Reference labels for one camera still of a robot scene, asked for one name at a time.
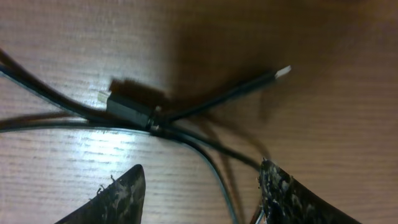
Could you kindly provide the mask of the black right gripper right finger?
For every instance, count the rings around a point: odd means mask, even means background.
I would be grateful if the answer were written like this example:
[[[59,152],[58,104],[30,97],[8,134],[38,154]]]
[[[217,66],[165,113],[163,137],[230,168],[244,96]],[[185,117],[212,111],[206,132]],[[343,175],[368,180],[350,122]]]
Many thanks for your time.
[[[266,223],[359,224],[268,159],[261,163],[259,185]]]

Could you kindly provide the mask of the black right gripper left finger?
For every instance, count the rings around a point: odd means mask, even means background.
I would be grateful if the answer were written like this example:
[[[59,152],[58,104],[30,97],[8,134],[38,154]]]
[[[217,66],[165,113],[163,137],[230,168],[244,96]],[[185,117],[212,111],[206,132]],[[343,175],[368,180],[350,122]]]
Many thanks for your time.
[[[146,180],[140,164],[56,224],[141,224]]]

